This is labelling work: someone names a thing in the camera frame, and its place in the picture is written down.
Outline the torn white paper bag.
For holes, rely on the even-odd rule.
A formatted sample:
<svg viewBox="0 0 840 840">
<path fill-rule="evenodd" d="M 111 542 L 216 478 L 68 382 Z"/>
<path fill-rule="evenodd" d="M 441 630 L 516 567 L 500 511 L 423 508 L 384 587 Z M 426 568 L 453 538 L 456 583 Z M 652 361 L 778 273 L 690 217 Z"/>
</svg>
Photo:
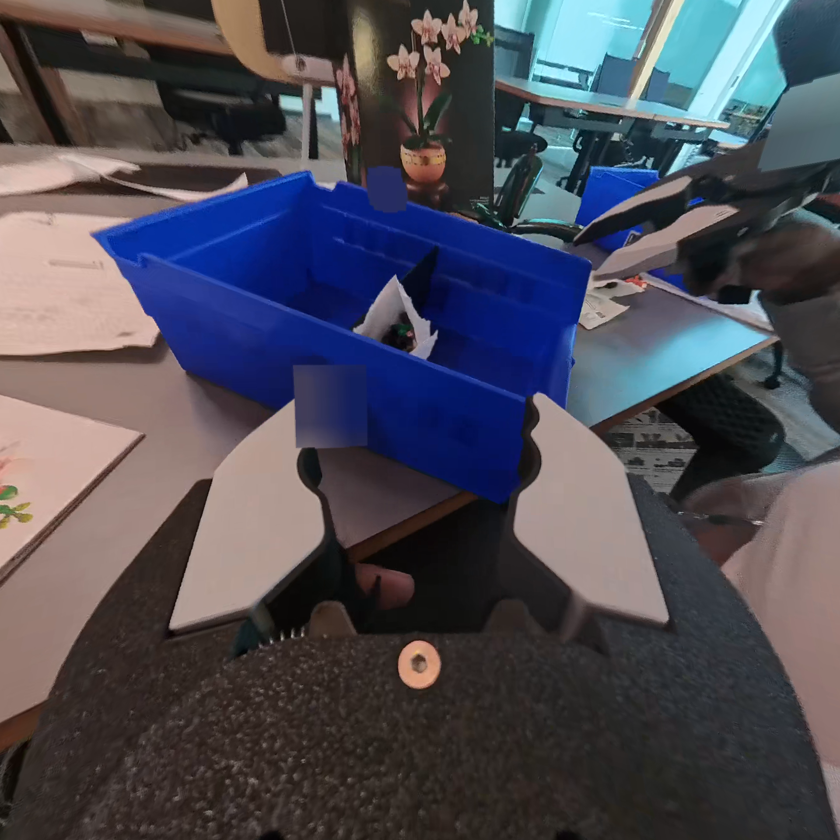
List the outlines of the torn white paper bag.
<svg viewBox="0 0 840 840">
<path fill-rule="evenodd" d="M 416 332 L 417 347 L 414 352 L 408 354 L 427 361 L 434 350 L 438 332 L 433 331 L 432 323 L 421 316 L 397 276 L 389 279 L 360 323 L 353 326 L 352 331 L 362 337 L 382 343 L 383 334 L 402 312 L 407 312 Z"/>
</svg>

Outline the person's right forearm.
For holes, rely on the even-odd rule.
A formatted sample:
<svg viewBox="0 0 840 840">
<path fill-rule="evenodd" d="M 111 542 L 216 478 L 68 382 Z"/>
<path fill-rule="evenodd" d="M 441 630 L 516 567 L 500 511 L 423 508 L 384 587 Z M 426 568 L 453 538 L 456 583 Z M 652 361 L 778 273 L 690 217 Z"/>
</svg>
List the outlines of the person's right forearm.
<svg viewBox="0 0 840 840">
<path fill-rule="evenodd" d="M 784 348 L 782 411 L 791 446 L 807 463 L 838 461 L 839 296 L 838 286 L 806 292 L 797 286 L 761 292 L 759 299 Z"/>
</svg>

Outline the crumpled white paper bag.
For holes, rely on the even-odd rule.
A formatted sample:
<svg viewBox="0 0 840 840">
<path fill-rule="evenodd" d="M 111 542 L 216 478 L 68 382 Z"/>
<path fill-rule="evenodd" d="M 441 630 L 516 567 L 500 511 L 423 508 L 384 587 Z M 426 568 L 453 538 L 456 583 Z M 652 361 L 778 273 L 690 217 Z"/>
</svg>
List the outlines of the crumpled white paper bag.
<svg viewBox="0 0 840 840">
<path fill-rule="evenodd" d="M 93 234 L 126 217 L 1 218 L 1 355 L 151 348 L 159 330 Z"/>
</svg>

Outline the blue bin with black divider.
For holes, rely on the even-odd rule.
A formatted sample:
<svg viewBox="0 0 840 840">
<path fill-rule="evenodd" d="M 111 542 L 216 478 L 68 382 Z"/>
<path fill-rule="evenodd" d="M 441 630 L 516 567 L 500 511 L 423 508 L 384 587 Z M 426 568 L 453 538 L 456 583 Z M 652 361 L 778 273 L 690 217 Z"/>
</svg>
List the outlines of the blue bin with black divider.
<svg viewBox="0 0 840 840">
<path fill-rule="evenodd" d="M 300 172 L 93 235 L 184 371 L 276 409 L 298 364 L 366 368 L 368 447 L 501 502 L 527 399 L 565 407 L 592 265 L 414 203 Z M 352 331 L 433 248 L 429 360 Z"/>
</svg>

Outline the flat white paper bag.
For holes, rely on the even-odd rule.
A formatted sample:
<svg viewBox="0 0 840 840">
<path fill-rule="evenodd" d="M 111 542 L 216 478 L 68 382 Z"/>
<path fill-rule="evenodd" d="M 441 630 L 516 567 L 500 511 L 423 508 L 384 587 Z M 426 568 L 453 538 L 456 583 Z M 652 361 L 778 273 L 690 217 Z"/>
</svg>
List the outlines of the flat white paper bag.
<svg viewBox="0 0 840 840">
<path fill-rule="evenodd" d="M 143 185 L 118 178 L 132 174 L 138 164 L 91 154 L 56 153 L 37 160 L 1 166 L 1 196 L 48 193 L 78 183 L 109 182 L 131 191 L 160 196 L 178 203 L 196 203 L 206 198 L 226 195 L 249 186 L 246 173 L 214 191 L 193 191 Z"/>
</svg>

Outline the grey desk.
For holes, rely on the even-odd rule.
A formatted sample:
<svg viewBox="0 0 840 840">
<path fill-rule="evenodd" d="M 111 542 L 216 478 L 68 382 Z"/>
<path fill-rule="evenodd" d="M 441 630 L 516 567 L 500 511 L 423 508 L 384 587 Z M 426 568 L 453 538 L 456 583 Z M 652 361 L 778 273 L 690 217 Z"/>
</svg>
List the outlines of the grey desk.
<svg viewBox="0 0 840 840">
<path fill-rule="evenodd" d="M 174 204 L 102 186 L 2 196 L 22 212 L 140 217 Z M 570 413 L 611 427 L 748 359 L 771 339 L 666 291 L 645 292 L 624 323 L 579 331 Z M 32 736 L 89 617 L 162 521 L 270 410 L 186 374 L 163 339 L 151 349 L 2 358 L 2 396 L 91 417 L 143 441 L 2 583 L 2 753 Z M 375 455 L 328 456 L 344 481 L 337 523 L 352 560 L 477 499 Z"/>
</svg>

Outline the person's right hand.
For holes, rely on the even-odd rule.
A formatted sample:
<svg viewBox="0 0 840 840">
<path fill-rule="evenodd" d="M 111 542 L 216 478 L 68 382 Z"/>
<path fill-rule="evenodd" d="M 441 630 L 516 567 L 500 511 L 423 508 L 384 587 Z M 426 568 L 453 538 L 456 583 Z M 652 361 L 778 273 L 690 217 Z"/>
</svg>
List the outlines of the person's right hand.
<svg viewBox="0 0 840 840">
<path fill-rule="evenodd" d="M 763 234 L 752 254 L 751 284 L 762 303 L 786 306 L 827 296 L 839 285 L 839 233 L 801 213 Z"/>
</svg>

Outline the orchid instruction booklet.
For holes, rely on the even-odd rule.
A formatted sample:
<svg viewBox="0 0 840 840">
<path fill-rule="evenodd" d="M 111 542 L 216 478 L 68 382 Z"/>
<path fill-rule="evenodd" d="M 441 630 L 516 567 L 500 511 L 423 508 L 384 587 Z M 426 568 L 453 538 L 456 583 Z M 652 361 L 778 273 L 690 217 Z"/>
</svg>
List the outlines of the orchid instruction booklet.
<svg viewBox="0 0 840 840">
<path fill-rule="evenodd" d="M 143 438 L 142 432 L 1 397 L 1 581 Z"/>
</svg>

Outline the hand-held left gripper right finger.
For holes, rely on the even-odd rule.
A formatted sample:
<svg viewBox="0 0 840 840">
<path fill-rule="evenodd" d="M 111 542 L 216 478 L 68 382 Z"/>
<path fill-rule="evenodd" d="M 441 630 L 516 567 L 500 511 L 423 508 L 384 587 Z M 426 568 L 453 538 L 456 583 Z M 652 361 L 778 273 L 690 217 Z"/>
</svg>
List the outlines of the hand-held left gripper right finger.
<svg viewBox="0 0 840 840">
<path fill-rule="evenodd" d="M 669 610 L 627 473 L 588 427 L 530 397 L 520 485 L 501 531 L 501 585 L 570 641 L 594 616 L 666 628 Z"/>
</svg>

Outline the person's grey hoodie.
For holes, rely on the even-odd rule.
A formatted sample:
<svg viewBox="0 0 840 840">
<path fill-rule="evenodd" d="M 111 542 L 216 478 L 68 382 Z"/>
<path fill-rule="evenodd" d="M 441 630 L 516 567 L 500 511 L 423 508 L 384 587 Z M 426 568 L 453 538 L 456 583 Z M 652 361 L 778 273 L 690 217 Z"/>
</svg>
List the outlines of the person's grey hoodie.
<svg viewBox="0 0 840 840">
<path fill-rule="evenodd" d="M 790 479 L 752 540 L 723 565 L 780 658 L 833 806 L 839 771 L 839 465 Z"/>
</svg>

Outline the wood-edged office desk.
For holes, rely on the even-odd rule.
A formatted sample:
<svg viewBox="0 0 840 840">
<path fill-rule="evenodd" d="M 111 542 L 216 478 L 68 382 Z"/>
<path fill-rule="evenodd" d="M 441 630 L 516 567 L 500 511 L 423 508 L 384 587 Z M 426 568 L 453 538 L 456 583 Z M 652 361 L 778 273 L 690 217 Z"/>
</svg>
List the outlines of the wood-edged office desk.
<svg viewBox="0 0 840 840">
<path fill-rule="evenodd" d="M 577 196 L 583 194 L 591 167 L 602 165 L 611 139 L 615 135 L 627 137 L 637 125 L 649 127 L 653 139 L 674 143 L 666 161 L 674 160 L 683 145 L 700 144 L 711 132 L 729 127 L 727 121 L 702 118 L 663 103 L 617 98 L 533 80 L 499 77 L 495 87 L 530 107 L 537 106 L 545 117 L 542 124 L 584 134 L 565 183 L 565 189 Z"/>
<path fill-rule="evenodd" d="M 90 145 L 91 138 L 60 69 L 38 57 L 28 28 L 107 36 L 209 56 L 234 54 L 215 23 L 138 2 L 2 1 L 1 20 L 3 63 L 32 114 L 38 141 L 47 144 Z"/>
</svg>

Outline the beige chair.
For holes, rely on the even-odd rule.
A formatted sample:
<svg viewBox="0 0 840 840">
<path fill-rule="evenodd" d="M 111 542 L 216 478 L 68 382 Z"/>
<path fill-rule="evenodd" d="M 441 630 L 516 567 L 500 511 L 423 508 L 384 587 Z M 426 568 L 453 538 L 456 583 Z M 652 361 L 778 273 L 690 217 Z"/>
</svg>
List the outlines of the beige chair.
<svg viewBox="0 0 840 840">
<path fill-rule="evenodd" d="M 290 45 L 286 55 L 268 51 L 258 1 L 212 1 L 221 35 L 244 67 L 268 81 L 301 89 L 301 159 L 315 161 L 319 157 L 319 132 L 314 91 L 333 86 L 333 65 L 326 58 L 303 54 L 295 48 L 286 3 L 281 2 L 280 6 Z"/>
</svg>

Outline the dark orchid toy box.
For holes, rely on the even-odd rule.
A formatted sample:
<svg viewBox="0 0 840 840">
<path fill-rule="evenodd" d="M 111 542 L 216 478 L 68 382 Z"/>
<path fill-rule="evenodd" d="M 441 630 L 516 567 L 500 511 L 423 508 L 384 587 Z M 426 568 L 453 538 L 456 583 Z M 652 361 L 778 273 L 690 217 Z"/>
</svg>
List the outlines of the dark orchid toy box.
<svg viewBox="0 0 840 840">
<path fill-rule="evenodd" d="M 493 192 L 493 1 L 348 2 L 334 67 L 346 175 L 443 212 Z"/>
</svg>

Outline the person's left hand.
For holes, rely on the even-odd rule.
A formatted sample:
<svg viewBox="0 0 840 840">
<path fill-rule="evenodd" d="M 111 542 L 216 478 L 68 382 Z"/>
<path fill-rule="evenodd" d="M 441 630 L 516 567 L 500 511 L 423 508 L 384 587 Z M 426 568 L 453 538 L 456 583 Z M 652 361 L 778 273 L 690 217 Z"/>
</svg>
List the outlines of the person's left hand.
<svg viewBox="0 0 840 840">
<path fill-rule="evenodd" d="M 410 574 L 371 563 L 357 563 L 354 573 L 364 596 L 372 598 L 382 610 L 407 606 L 413 599 L 415 580 Z"/>
</svg>

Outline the blue bin with two dividers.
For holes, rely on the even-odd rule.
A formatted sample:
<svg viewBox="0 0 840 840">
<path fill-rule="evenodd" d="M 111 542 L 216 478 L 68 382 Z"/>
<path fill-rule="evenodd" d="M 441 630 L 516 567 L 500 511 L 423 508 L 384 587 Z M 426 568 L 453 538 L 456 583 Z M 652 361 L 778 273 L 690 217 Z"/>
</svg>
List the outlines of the blue bin with two dividers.
<svg viewBox="0 0 840 840">
<path fill-rule="evenodd" d="M 590 169 L 574 221 L 579 226 L 585 227 L 616 205 L 633 198 L 660 181 L 662 178 L 656 170 L 593 166 Z M 612 253 L 654 231 L 652 223 L 641 223 L 594 239 L 591 244 L 606 253 Z"/>
</svg>

